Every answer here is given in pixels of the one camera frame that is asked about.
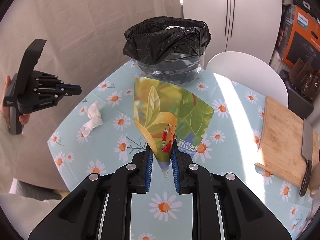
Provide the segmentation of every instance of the daisy print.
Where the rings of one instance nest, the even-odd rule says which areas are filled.
[[[224,138],[225,138],[225,136],[224,136],[224,133],[223,132],[221,132],[221,131],[215,131],[215,132],[213,132],[213,133],[211,133],[212,135],[211,135],[211,140],[212,141],[215,141],[216,142],[216,144],[219,142],[219,143],[222,143],[222,142],[224,142]]]
[[[288,201],[288,198],[291,196],[290,191],[291,191],[291,184],[289,182],[284,181],[282,183],[282,188],[280,189],[280,195],[282,195],[283,202],[285,200]]]
[[[228,118],[229,111],[225,102],[222,102],[221,99],[219,99],[219,102],[215,100],[212,104],[214,105],[213,109],[218,111],[218,116]]]
[[[115,105],[119,105],[119,101],[122,100],[122,91],[118,93],[118,91],[113,92],[111,96],[108,96],[108,105],[112,104],[112,107]]]
[[[292,220],[294,218],[294,216],[296,215],[297,211],[299,209],[299,206],[297,204],[294,204],[290,210],[289,213],[289,219]]]
[[[259,146],[260,139],[261,139],[261,133],[258,130],[252,129],[253,132],[253,141]]]
[[[294,232],[294,230],[296,229],[296,223],[294,222],[290,228],[291,228],[291,231]]]
[[[206,84],[202,83],[202,82],[199,82],[199,83],[197,84],[197,88],[198,88],[198,90],[200,90],[200,91],[206,91],[206,90],[208,90],[208,86],[207,86]]]
[[[84,136],[84,134],[83,134],[84,129],[81,128],[81,127],[80,127],[79,129],[80,129],[80,131],[78,131],[78,135],[77,135],[77,137],[78,137],[78,142],[79,142],[79,143],[83,143],[84,141],[88,142],[88,137],[90,137],[90,135]]]
[[[119,128],[121,131],[123,131],[123,127],[127,128],[127,125],[130,125],[131,123],[128,122],[130,120],[129,117],[127,117],[125,114],[119,115],[119,117],[116,117],[116,119],[113,121],[113,127],[118,130]]]
[[[87,169],[87,174],[91,173],[98,173],[98,174],[105,174],[107,171],[104,170],[105,166],[101,161],[97,160],[96,163],[94,164],[93,161],[89,162],[88,169]]]
[[[176,199],[176,195],[172,195],[168,200],[167,200],[167,193],[163,192],[163,200],[160,198],[160,196],[156,193],[156,198],[151,198],[153,203],[149,203],[149,206],[153,207],[150,209],[150,212],[153,213],[155,212],[154,217],[158,218],[159,220],[162,220],[164,217],[164,221],[167,222],[169,220],[169,215],[176,219],[176,215],[173,213],[179,212],[177,208],[182,206],[181,201],[174,202]]]
[[[128,161],[128,154],[127,154],[127,146],[128,141],[126,139],[127,135],[123,136],[121,135],[117,147],[115,147],[116,153],[119,152],[119,160],[122,160],[123,163],[126,163]]]
[[[209,152],[212,151],[212,148],[208,147],[211,143],[206,138],[207,135],[205,134],[194,156],[195,160],[200,156],[203,163],[205,162],[205,158],[211,159]]]
[[[66,162],[67,162],[67,163],[73,162],[73,159],[74,159],[73,153],[69,153],[69,154],[66,156],[65,159],[66,159]]]
[[[259,106],[258,107],[258,111],[259,111],[260,119],[263,120],[263,118],[264,118],[264,109],[261,106]]]
[[[52,147],[54,147],[56,144],[59,144],[59,145],[63,146],[61,144],[61,138],[60,138],[59,132],[54,132],[53,135],[51,135],[51,138],[50,138],[50,145]]]
[[[54,163],[56,164],[59,171],[62,170],[62,166],[64,166],[64,154],[59,152],[58,155],[54,158]]]
[[[257,101],[259,100],[256,96],[256,94],[252,94],[252,92],[246,92],[245,97],[247,98],[248,101],[250,101],[251,103],[255,103],[257,104]]]
[[[79,111],[79,115],[84,115],[87,110],[88,108],[86,106],[81,107]]]
[[[263,183],[264,185],[269,185],[269,183],[272,183],[272,177],[274,175],[271,174],[269,171],[259,171],[259,173],[263,176]]]
[[[133,89],[129,88],[124,92],[125,96],[131,96],[133,94]]]
[[[155,237],[152,234],[143,233],[142,235],[138,236],[138,240],[150,240],[155,239]]]
[[[100,85],[98,85],[97,90],[99,92],[103,92],[104,90],[106,90],[110,86],[111,86],[111,82],[110,81],[103,81]]]
[[[132,63],[131,63],[131,67],[137,67],[138,66],[138,64],[137,63],[135,63],[134,61],[132,61]]]
[[[141,73],[137,73],[137,74],[134,75],[134,77],[136,77],[136,78],[141,78],[142,76],[143,76],[142,72]]]

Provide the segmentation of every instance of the black garbage bag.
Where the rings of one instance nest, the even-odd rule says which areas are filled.
[[[179,26],[166,30],[169,26]],[[144,64],[155,65],[172,51],[202,56],[211,40],[205,22],[173,17],[144,20],[124,32],[123,54]]]

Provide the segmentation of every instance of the tissue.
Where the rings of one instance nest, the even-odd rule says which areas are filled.
[[[91,106],[89,106],[88,117],[90,118],[90,121],[84,124],[85,129],[82,132],[84,137],[89,136],[93,128],[96,128],[97,126],[103,124],[103,121],[101,119],[101,113],[100,113],[101,108],[102,107],[98,101],[95,101]]]

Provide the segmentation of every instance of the white door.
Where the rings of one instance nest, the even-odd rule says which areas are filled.
[[[269,64],[278,37],[281,12],[282,0],[231,0],[227,51],[244,52]]]
[[[213,56],[226,50],[230,5],[230,0],[183,0],[183,17],[204,21],[212,36],[205,51],[204,66]]]

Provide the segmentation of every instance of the orange box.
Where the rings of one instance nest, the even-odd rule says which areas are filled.
[[[283,62],[293,67],[298,58],[320,70],[320,25],[296,5],[285,7],[277,50]]]

